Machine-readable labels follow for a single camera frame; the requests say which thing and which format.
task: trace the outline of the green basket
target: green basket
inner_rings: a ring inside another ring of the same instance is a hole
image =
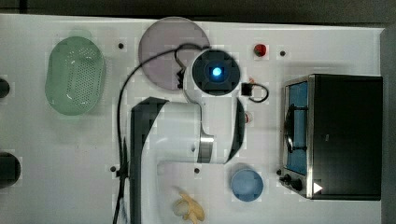
[[[98,102],[105,75],[105,59],[99,48],[88,38],[68,37],[49,56],[47,100],[61,114],[86,113]]]

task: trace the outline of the white surface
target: white surface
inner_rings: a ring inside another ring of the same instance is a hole
[[[0,191],[0,222],[110,223],[118,179],[108,170],[119,163],[115,103],[121,82],[137,65],[139,38],[152,21],[0,15],[0,77],[11,94],[0,100],[0,148],[21,158],[22,178]],[[381,29],[198,22],[210,42],[230,51],[241,69],[269,87],[265,104],[247,105],[253,121],[244,149],[227,165],[171,163],[159,167],[163,223],[176,217],[175,188],[203,205],[205,223],[380,223],[380,202],[312,202],[277,184],[280,166],[280,87],[312,73],[379,74]],[[52,48],[71,29],[87,29],[106,57],[105,91],[80,117],[66,117],[48,104],[44,85]],[[124,43],[125,49],[117,45]],[[255,60],[254,44],[268,46]],[[278,56],[287,52],[284,58]],[[126,92],[123,114],[148,96],[184,102],[182,94],[160,91],[137,73]],[[241,203],[228,178],[237,163],[259,171],[265,189],[258,202]],[[194,167],[201,167],[196,175]]]

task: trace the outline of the blue bowl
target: blue bowl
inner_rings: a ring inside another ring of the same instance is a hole
[[[259,174],[252,170],[240,170],[233,175],[233,195],[243,202],[252,202],[260,197],[264,184]]]

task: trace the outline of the black wire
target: black wire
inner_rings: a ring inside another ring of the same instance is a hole
[[[264,102],[266,99],[268,99],[270,92],[268,91],[268,89],[266,87],[264,87],[262,84],[258,84],[258,83],[251,83],[251,85],[261,87],[263,90],[265,90],[266,93],[265,93],[265,96],[263,98],[261,98],[260,100],[254,100],[252,97],[249,97],[248,98],[249,101],[259,104],[259,103]]]
[[[124,147],[122,146],[122,137],[121,137],[121,127],[120,127],[120,108],[121,108],[121,101],[122,101],[122,95],[124,93],[125,87],[128,84],[129,80],[131,79],[131,77],[134,75],[134,73],[136,73],[136,71],[138,69],[140,69],[141,67],[143,67],[143,65],[145,65],[146,63],[157,59],[163,55],[166,55],[168,53],[175,53],[175,57],[177,56],[177,52],[181,49],[198,49],[198,50],[203,50],[203,49],[207,49],[209,47],[200,47],[199,45],[196,44],[192,44],[192,43],[186,43],[186,44],[181,44],[179,45],[176,49],[169,49],[166,50],[164,52],[158,53],[148,59],[146,59],[145,61],[143,61],[142,63],[140,63],[130,74],[129,76],[126,78],[126,80],[124,81],[124,83],[122,84],[122,87],[120,89],[120,95],[119,95],[119,101],[117,103],[117,136],[118,136],[118,140],[119,140],[119,153],[120,153],[120,187],[119,187],[119,195],[117,198],[117,205],[116,205],[116,211],[114,212],[114,217],[113,217],[113,224],[117,224],[117,219],[119,216],[119,211],[120,211],[120,200],[123,197],[124,194],[124,187],[125,187],[125,178],[127,176],[127,171],[124,170],[125,168],[125,161],[126,159],[126,143],[125,143],[125,139],[124,139]]]

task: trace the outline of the black toaster oven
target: black toaster oven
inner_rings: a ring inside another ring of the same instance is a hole
[[[310,75],[283,93],[282,185],[314,200],[380,200],[382,77]]]

